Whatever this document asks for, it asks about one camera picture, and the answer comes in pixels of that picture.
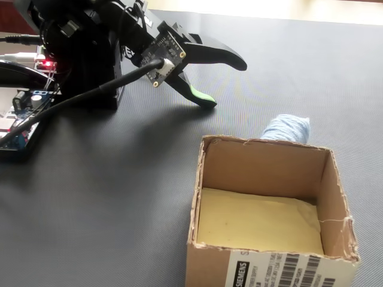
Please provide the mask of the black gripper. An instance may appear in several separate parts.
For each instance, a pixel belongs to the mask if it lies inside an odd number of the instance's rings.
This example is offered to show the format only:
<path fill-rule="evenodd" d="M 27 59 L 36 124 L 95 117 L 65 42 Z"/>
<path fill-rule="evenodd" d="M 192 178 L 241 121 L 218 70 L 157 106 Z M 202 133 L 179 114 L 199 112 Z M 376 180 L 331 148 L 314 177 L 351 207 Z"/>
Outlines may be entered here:
<path fill-rule="evenodd" d="M 222 63 L 247 70 L 247 63 L 236 51 L 214 38 L 201 39 L 177 22 L 162 20 L 147 8 L 147 1 L 115 1 L 115 32 L 120 43 L 138 57 L 186 57 L 188 64 Z M 212 96 L 190 84 L 185 67 L 180 64 L 171 70 L 166 83 L 201 108 L 215 108 Z"/>

